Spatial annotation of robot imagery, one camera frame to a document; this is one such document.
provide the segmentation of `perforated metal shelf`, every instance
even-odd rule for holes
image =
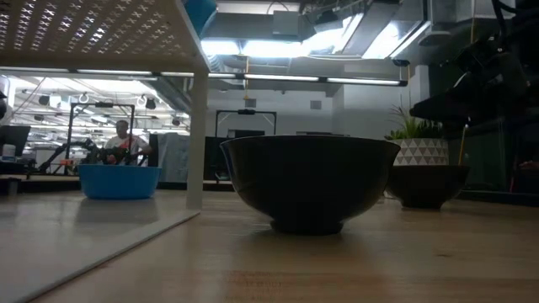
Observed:
[[[181,0],[0,0],[0,65],[209,69]]]

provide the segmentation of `white table leg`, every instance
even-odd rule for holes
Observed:
[[[191,95],[191,133],[189,137],[189,175],[187,177],[187,208],[202,208],[204,183],[205,113],[208,104],[208,74],[195,73]]]

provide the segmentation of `black ceramic bowl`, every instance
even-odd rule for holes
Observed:
[[[370,209],[400,147],[341,136],[258,136],[221,144],[240,197],[277,231],[327,235]]]
[[[387,191],[404,207],[439,210],[461,192],[469,171],[452,165],[395,166]]]

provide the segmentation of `white geometric patterned pot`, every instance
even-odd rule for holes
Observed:
[[[391,140],[401,147],[393,165],[448,165],[447,141],[443,139]]]

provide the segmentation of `blue plastic basin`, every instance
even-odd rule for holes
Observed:
[[[161,168],[79,165],[78,172],[90,199],[147,199],[155,192]]]

